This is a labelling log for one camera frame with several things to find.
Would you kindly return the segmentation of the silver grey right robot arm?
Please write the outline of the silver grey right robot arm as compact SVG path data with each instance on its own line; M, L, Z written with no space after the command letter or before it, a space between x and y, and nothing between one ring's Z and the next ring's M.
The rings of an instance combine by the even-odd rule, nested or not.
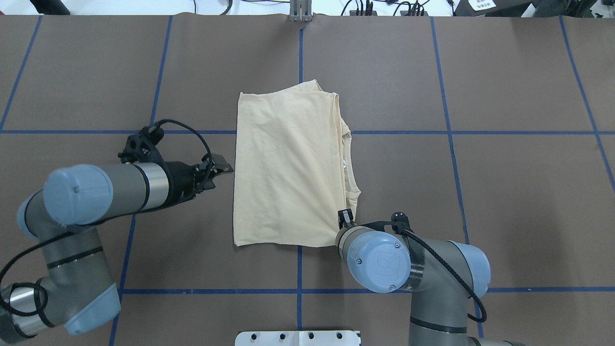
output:
M478 247L420 238L403 212L390 221L358 225L339 210L335 246L352 277L374 293L411 293L411 346L513 346L510 340L468 335L468 321L486 321L481 298L491 266Z

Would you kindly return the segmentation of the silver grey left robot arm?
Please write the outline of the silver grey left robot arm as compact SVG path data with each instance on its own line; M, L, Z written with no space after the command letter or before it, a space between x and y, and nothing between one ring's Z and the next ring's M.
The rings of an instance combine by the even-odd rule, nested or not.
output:
M121 310L120 294L98 227L192 200L215 188L215 177L232 172L221 155L206 155L192 166L134 160L53 171L17 212L19 228L37 244L1 270L5 276L18 260L42 250L48 275L1 289L1 344L14 346L57 326L80 335L114 320Z

